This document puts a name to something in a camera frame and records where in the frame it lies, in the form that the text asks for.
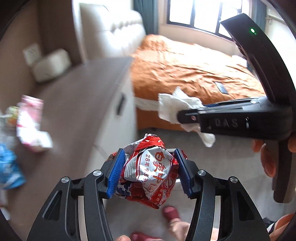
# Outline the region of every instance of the person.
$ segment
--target person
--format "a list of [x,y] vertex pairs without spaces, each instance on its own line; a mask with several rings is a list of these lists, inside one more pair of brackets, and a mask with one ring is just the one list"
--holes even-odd
[[[288,148],[292,153],[296,153],[296,134],[292,134],[288,141]],[[276,174],[276,163],[270,155],[263,140],[252,140],[252,150],[254,152],[261,151],[261,164],[269,177],[274,177]],[[178,241],[186,239],[190,223],[181,220],[178,210],[172,206],[166,206],[162,209],[163,216],[168,222],[170,232],[175,236]],[[294,214],[288,214],[279,219],[277,222],[272,223],[268,227],[269,237],[271,241],[275,241],[283,230],[288,226]],[[218,239],[219,229],[213,228],[211,241]],[[134,232],[131,238],[122,235],[115,241],[163,241],[161,238],[146,235],[141,232]]]

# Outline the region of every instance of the window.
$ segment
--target window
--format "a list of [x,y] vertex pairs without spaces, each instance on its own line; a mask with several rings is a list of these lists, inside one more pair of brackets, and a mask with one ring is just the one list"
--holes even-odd
[[168,24],[200,29],[231,39],[220,21],[242,12],[242,0],[169,0]]

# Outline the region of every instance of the blue package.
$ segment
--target blue package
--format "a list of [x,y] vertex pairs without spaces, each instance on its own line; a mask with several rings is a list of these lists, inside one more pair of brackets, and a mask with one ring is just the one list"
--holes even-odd
[[3,189],[12,189],[26,182],[13,151],[0,144],[0,185]]

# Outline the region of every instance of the blue gripper pad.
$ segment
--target blue gripper pad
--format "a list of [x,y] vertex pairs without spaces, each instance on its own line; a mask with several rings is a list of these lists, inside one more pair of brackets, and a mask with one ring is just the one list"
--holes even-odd
[[186,159],[184,158],[180,149],[176,149],[174,151],[174,156],[179,163],[178,174],[183,188],[183,192],[187,195],[188,198],[190,198],[193,193],[192,187],[194,185],[194,176],[190,168],[188,167]]
[[112,195],[115,193],[125,161],[126,154],[124,150],[120,148],[116,154],[116,157],[112,161],[112,164],[106,175],[106,178],[108,179],[106,191],[108,199],[111,198]]

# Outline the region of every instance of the curtain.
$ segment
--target curtain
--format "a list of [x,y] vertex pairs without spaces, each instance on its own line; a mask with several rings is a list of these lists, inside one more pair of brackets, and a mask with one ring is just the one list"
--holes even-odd
[[157,0],[133,0],[133,8],[141,14],[146,34],[158,34]]
[[265,31],[266,5],[260,0],[252,0],[252,19]]

